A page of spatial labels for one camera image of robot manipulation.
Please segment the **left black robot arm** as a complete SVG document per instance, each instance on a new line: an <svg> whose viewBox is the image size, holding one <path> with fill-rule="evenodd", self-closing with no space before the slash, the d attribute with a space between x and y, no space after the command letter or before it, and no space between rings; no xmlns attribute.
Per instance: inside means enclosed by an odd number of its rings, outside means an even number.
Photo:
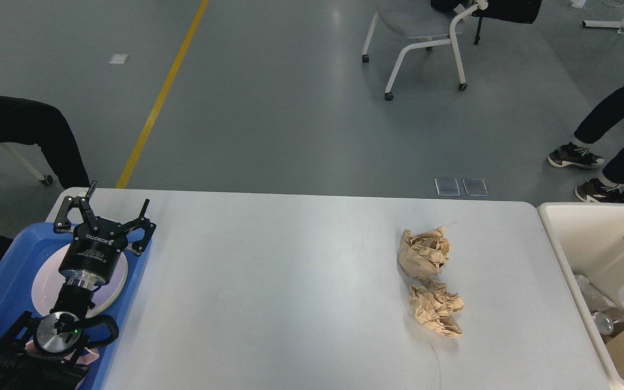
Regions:
<svg viewBox="0 0 624 390"><path fill-rule="evenodd" d="M156 230L96 215L85 193L25 228L0 262L0 389L99 389Z"/></svg>

